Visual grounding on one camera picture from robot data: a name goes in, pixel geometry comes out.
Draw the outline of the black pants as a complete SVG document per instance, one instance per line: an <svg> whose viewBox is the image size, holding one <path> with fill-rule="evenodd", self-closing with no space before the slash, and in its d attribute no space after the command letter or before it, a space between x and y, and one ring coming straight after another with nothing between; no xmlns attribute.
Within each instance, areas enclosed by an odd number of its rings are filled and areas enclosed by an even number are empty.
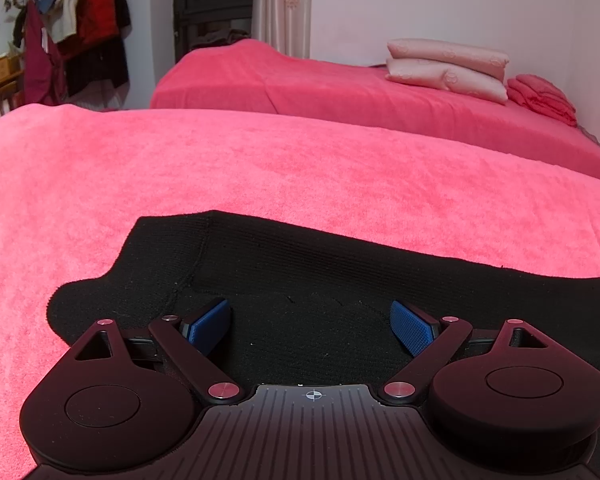
<svg viewBox="0 0 600 480"><path fill-rule="evenodd" d="M215 298L233 333L195 348ZM411 356L393 301L439 321ZM210 211L136 222L47 307L37 479L600 479L600 278L546 278Z"/></svg>

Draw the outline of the pink blanket near bed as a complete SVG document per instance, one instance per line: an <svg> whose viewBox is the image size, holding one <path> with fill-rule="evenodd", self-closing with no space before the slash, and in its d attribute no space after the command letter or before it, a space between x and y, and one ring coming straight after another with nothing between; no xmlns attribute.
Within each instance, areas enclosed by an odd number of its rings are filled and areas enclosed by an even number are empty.
<svg viewBox="0 0 600 480"><path fill-rule="evenodd" d="M600 276L600 180L387 129L222 110L28 105L0 119L0 479L65 351L46 304L143 216L222 210L535 274Z"/></svg>

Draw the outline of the pink blanket bed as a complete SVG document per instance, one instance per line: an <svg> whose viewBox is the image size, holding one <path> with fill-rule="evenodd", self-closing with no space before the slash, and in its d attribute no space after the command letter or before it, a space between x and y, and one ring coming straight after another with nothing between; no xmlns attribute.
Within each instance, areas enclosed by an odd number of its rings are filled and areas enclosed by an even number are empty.
<svg viewBox="0 0 600 480"><path fill-rule="evenodd" d="M245 39L186 54L153 108L240 110L379 127L463 142L600 179L600 146L576 127L508 102L388 81L383 67L292 58Z"/></svg>
<svg viewBox="0 0 600 480"><path fill-rule="evenodd" d="M535 274L600 276L600 180L387 129L222 110L28 105L0 119L0 479L65 351L46 304L143 216L222 210Z"/></svg>

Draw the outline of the lower pale pink pillow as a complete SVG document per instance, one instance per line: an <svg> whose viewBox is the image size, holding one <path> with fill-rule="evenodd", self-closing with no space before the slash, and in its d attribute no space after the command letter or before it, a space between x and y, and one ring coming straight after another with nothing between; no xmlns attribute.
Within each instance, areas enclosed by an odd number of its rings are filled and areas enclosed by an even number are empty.
<svg viewBox="0 0 600 480"><path fill-rule="evenodd" d="M388 58L387 70L386 78L399 84L453 92L500 104L508 101L507 90L501 81L463 66L423 58Z"/></svg>

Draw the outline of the pale pink pillow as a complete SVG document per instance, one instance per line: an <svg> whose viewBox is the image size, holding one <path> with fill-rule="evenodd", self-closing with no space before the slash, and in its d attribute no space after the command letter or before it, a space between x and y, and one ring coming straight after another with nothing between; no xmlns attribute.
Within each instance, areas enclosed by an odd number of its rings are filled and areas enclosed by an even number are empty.
<svg viewBox="0 0 600 480"><path fill-rule="evenodd" d="M386 78L399 84L453 92L500 104L508 101L507 90L501 81L463 66L423 58L388 58L387 70Z"/></svg>
<svg viewBox="0 0 600 480"><path fill-rule="evenodd" d="M504 81L509 56L502 51L454 44L441 40L401 38L390 40L387 48L392 58L412 58L448 63Z"/></svg>

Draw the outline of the pink blanket far bed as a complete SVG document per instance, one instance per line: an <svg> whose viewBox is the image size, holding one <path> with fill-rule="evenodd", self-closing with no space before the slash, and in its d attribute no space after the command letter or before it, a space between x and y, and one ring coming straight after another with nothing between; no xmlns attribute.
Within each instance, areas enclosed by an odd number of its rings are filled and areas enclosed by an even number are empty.
<svg viewBox="0 0 600 480"><path fill-rule="evenodd" d="M292 58L245 39L186 54L153 108L240 110L379 127L463 142L600 179L600 146L576 127L508 102L388 81L383 67Z"/></svg>

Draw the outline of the folded red blanket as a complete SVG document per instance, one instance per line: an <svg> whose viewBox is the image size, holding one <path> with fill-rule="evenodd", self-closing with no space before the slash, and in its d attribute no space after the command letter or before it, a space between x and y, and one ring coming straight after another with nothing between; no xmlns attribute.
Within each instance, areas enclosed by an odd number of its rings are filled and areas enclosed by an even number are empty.
<svg viewBox="0 0 600 480"><path fill-rule="evenodd" d="M510 100L533 113L558 120L570 127L578 124L576 108L565 93L542 77L518 75L509 78L506 89Z"/></svg>

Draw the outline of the upper pale pink pillow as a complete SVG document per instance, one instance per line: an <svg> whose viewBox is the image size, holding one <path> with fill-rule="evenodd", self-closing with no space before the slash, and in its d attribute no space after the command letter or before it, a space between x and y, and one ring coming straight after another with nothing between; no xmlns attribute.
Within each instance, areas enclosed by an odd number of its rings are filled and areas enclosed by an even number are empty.
<svg viewBox="0 0 600 480"><path fill-rule="evenodd" d="M412 58L448 63L504 81L509 56L502 51L454 44L441 40L401 38L390 40L387 48L392 58Z"/></svg>

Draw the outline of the wooden shelf with items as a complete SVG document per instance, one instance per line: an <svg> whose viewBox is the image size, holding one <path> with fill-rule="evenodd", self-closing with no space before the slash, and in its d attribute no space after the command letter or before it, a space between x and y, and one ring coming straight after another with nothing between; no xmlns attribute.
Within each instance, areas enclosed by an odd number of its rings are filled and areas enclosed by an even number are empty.
<svg viewBox="0 0 600 480"><path fill-rule="evenodd" d="M21 54L0 56L0 118L23 106L23 75Z"/></svg>

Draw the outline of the dark window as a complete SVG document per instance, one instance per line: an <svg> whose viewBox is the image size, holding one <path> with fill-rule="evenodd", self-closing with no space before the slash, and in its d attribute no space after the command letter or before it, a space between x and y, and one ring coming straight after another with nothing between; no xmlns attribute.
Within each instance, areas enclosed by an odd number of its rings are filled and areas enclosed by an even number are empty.
<svg viewBox="0 0 600 480"><path fill-rule="evenodd" d="M251 36L253 0L174 0L174 49L229 46Z"/></svg>

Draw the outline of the hanging clothes on rack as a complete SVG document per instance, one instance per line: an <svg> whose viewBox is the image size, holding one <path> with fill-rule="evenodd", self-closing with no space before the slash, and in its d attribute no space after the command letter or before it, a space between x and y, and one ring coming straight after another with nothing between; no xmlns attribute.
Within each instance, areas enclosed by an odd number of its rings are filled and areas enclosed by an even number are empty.
<svg viewBox="0 0 600 480"><path fill-rule="evenodd" d="M59 105L92 84L128 84L130 27L126 0L26 0L14 26L14 46L24 49L24 102Z"/></svg>

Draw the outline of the patterned beige curtain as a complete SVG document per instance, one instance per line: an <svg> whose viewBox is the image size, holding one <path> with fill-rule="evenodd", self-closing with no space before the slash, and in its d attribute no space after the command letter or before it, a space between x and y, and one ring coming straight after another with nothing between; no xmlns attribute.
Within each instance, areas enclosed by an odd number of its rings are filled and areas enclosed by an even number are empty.
<svg viewBox="0 0 600 480"><path fill-rule="evenodd" d="M310 57L312 0L253 0L251 37L294 58Z"/></svg>

